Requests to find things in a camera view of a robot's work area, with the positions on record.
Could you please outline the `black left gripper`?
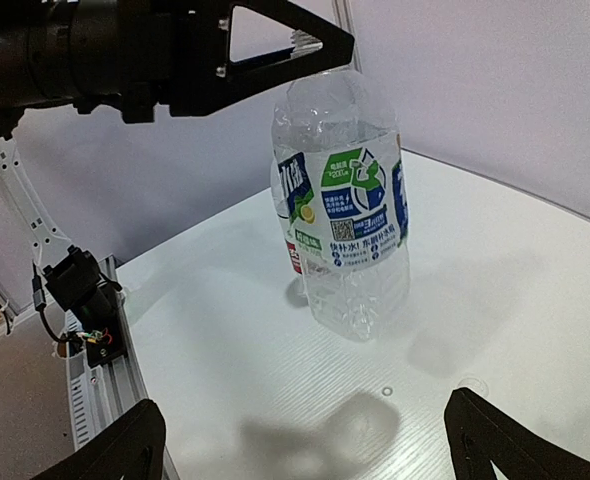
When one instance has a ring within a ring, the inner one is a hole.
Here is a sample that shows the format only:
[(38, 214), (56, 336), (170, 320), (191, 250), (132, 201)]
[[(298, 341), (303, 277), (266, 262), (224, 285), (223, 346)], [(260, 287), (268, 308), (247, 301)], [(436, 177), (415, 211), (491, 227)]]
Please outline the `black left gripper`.
[[(292, 47), (230, 59), (234, 10), (302, 30), (323, 48), (292, 58)], [(151, 123), (165, 105), (174, 117), (202, 117), (257, 94), (349, 64), (355, 39), (290, 1), (121, 1), (119, 94), (127, 124)]]

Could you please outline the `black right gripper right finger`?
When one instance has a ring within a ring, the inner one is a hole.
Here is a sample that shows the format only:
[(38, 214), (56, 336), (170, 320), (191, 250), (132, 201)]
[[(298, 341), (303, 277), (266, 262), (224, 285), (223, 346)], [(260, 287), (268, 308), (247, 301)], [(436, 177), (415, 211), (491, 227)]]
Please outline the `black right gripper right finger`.
[(535, 435), (468, 388), (452, 391), (444, 423), (455, 477), (590, 479), (590, 462)]

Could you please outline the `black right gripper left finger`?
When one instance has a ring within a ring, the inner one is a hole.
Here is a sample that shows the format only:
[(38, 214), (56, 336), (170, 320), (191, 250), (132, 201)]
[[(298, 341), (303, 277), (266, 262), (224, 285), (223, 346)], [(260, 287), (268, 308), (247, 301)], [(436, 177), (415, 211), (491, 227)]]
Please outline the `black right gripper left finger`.
[(35, 480), (160, 479), (166, 423), (158, 405), (144, 399), (71, 456)]

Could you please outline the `clear bottle green blue label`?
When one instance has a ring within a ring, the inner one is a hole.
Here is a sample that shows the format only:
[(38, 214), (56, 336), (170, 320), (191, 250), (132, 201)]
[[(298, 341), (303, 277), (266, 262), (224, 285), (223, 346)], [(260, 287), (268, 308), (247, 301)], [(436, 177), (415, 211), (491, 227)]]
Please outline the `clear bottle green blue label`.
[(369, 342), (398, 326), (410, 288), (409, 212), (392, 104), (342, 69), (293, 82), (272, 145), (314, 319)]

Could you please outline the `clear bottle red label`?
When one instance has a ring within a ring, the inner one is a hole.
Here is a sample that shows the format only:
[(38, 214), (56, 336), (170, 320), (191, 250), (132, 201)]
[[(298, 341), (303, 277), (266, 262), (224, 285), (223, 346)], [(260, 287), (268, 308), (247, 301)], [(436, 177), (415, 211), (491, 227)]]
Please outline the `clear bottle red label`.
[(275, 212), (277, 214), (277, 218), (279, 221), (279, 225), (282, 230), (282, 234), (284, 237), (284, 241), (287, 247), (289, 259), (291, 266), (294, 272), (301, 276), (302, 275), (302, 265), (301, 259), (295, 244), (295, 240), (293, 239), (292, 234), (290, 233), (290, 217), (289, 217), (289, 210), (286, 198), (284, 196), (284, 192), (282, 189), (281, 179), (278, 171), (277, 162), (275, 160), (271, 163), (270, 169), (270, 188), (271, 194), (273, 199), (273, 204), (275, 208)]

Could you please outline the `blue white bottle cap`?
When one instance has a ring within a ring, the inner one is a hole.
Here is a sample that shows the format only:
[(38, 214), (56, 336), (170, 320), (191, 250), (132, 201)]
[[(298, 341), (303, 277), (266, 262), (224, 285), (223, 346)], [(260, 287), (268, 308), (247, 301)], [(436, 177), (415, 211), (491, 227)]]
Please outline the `blue white bottle cap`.
[(291, 35), (293, 50), (292, 58), (298, 58), (309, 55), (323, 48), (323, 42), (318, 38), (302, 30), (294, 30)]

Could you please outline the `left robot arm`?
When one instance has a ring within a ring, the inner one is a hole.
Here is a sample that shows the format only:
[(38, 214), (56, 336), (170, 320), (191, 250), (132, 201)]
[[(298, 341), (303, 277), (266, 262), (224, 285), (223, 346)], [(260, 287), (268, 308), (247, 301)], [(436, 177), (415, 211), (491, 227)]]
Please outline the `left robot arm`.
[(351, 34), (291, 1), (0, 1), (0, 140), (46, 216), (128, 260), (264, 187), (273, 89), (348, 64)]

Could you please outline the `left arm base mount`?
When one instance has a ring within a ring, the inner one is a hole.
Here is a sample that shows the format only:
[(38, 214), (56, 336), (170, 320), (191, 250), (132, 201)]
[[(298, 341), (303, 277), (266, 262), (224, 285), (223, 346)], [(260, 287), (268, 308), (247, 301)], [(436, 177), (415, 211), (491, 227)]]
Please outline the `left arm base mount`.
[[(42, 324), (52, 339), (85, 350), (91, 368), (103, 366), (126, 354), (123, 328), (119, 315), (122, 286), (100, 269), (88, 251), (77, 246), (68, 248), (68, 255), (55, 267), (33, 270), (33, 303)], [(44, 293), (80, 322), (79, 331), (60, 337), (54, 335), (44, 311)]]

